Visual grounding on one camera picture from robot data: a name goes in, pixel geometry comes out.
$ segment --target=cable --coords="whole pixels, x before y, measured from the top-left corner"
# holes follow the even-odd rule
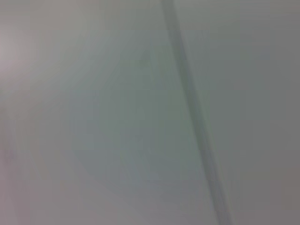
[[[174,1],[161,0],[161,3],[169,39],[172,44],[176,66],[180,75],[182,87],[184,89],[189,114],[193,123],[193,129],[200,156],[202,158],[204,173],[209,185],[210,195],[217,220],[219,225],[233,225],[221,181],[219,179],[213,152],[209,143],[208,133],[206,131],[201,110],[201,104],[197,97],[192,73],[186,57]]]

